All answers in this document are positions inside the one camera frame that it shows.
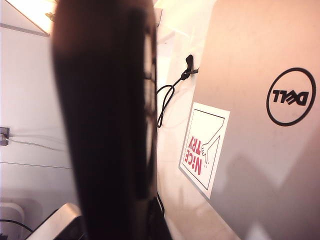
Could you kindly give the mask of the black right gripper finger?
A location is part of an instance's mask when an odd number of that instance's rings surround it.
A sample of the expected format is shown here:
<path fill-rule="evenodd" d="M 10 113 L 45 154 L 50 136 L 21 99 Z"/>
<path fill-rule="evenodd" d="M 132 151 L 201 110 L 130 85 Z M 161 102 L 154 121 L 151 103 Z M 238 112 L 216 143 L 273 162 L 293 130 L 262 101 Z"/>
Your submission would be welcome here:
<path fill-rule="evenodd" d="M 157 197 L 154 197 L 148 205 L 146 235 L 147 240 L 172 240 Z"/>

